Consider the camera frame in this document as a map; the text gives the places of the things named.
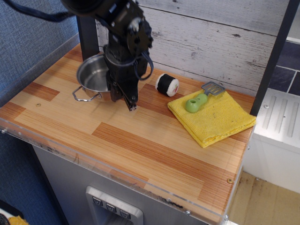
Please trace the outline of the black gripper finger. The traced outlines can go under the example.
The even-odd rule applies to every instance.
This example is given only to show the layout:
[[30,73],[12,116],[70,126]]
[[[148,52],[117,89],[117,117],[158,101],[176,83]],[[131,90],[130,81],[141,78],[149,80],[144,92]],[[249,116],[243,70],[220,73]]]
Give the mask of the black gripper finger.
[[123,91],[122,92],[123,98],[125,103],[130,112],[136,110],[137,108],[137,101],[138,101],[138,92],[137,91]]

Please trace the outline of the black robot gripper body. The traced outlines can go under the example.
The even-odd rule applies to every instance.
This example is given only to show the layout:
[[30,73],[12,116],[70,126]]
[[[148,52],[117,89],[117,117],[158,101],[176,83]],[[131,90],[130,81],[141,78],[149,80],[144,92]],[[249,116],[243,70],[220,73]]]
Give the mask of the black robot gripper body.
[[113,102],[123,98],[127,103],[138,101],[138,82],[146,73],[149,51],[134,57],[128,46],[114,35],[108,36],[108,44],[103,47],[105,61],[109,69],[107,82]]

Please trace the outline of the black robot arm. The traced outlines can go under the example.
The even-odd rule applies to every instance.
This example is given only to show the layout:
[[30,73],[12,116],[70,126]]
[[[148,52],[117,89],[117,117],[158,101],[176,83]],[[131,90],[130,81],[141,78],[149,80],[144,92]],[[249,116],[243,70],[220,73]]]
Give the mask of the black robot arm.
[[111,99],[123,98],[128,109],[135,110],[138,82],[149,78],[147,66],[154,68],[149,53],[151,27],[143,11],[132,0],[64,0],[62,4],[76,16],[90,16],[109,30],[103,50]]

